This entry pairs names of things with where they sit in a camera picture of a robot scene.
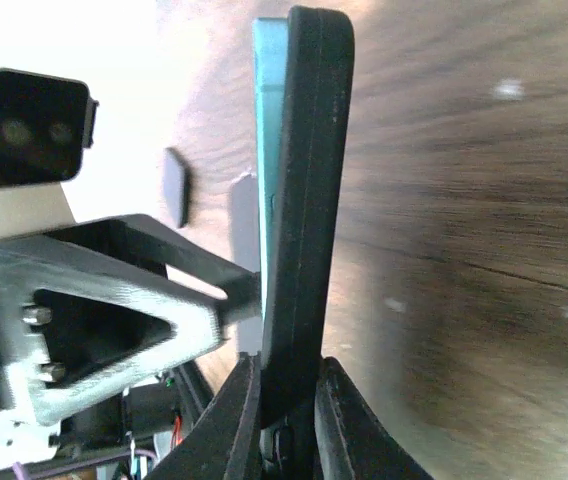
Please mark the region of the teal edged smartphone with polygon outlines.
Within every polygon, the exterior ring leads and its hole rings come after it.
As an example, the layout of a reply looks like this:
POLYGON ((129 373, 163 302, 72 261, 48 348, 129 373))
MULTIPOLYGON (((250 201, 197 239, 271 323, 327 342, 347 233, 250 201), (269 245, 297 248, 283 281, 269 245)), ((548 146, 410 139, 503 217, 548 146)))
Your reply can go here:
POLYGON ((261 303, 266 304, 274 245, 273 220, 278 189, 288 21, 285 18, 258 18, 253 22, 252 32, 261 303))

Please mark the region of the black phone case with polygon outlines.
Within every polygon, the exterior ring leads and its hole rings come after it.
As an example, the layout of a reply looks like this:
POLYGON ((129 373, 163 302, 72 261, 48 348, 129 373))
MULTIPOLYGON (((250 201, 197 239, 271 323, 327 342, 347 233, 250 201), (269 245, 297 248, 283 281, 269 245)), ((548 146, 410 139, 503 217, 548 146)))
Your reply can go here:
POLYGON ((164 150, 163 195, 177 228, 188 224, 192 175, 185 158, 174 148, 164 150))
POLYGON ((355 61, 346 14, 295 6, 288 27, 262 427, 279 422, 315 392, 355 61))

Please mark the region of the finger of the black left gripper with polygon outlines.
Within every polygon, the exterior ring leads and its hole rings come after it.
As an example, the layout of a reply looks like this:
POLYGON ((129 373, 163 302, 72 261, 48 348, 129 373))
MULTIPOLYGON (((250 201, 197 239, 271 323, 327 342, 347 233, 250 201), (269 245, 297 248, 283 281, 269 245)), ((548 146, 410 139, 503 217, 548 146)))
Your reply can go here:
POLYGON ((260 274, 196 245, 144 214, 130 214, 49 231, 56 240, 86 247, 151 271, 168 265, 220 288, 224 320, 244 320, 260 313, 260 274))
POLYGON ((15 321, 14 301, 36 288, 64 295, 64 319, 17 348, 61 349, 64 379, 50 392, 34 379, 22 388, 44 405, 40 424, 54 423, 54 409, 68 418, 221 344, 220 301, 170 280, 168 267, 149 271, 43 234, 0 240, 0 319, 15 321))

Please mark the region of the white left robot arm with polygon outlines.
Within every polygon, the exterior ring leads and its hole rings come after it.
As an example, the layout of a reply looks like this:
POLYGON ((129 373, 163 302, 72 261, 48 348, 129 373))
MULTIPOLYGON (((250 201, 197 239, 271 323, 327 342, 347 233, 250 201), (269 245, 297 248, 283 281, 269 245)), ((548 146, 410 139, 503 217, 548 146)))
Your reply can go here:
POLYGON ((146 215, 0 238, 0 479, 165 456, 258 274, 146 215))

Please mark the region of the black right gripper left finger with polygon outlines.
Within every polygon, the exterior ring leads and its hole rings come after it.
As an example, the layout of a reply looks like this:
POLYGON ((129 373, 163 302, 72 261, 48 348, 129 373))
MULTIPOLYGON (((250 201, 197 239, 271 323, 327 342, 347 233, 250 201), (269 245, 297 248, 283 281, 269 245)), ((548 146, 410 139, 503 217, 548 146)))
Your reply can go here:
POLYGON ((244 354, 183 442, 149 479, 259 479, 261 365, 244 354))

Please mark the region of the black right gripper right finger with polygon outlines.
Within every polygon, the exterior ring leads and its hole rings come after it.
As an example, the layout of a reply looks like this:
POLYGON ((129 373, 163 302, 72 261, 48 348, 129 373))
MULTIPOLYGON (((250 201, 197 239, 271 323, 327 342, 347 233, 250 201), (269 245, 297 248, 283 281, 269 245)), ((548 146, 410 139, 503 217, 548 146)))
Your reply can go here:
POLYGON ((342 365, 323 359, 314 429, 325 479, 429 479, 385 430, 342 365))

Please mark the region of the purple edged smartphone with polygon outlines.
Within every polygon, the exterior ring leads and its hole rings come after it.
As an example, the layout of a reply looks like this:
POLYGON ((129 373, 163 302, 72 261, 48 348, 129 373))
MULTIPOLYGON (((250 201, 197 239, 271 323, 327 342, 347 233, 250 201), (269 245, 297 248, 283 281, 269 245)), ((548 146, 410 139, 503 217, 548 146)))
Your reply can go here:
MULTIPOLYGON (((229 192, 229 227, 233 261, 252 272, 259 272, 259 206, 258 179, 254 172, 240 175, 229 192)), ((257 312, 237 324, 237 350, 257 355, 261 351, 263 321, 261 305, 257 312)))

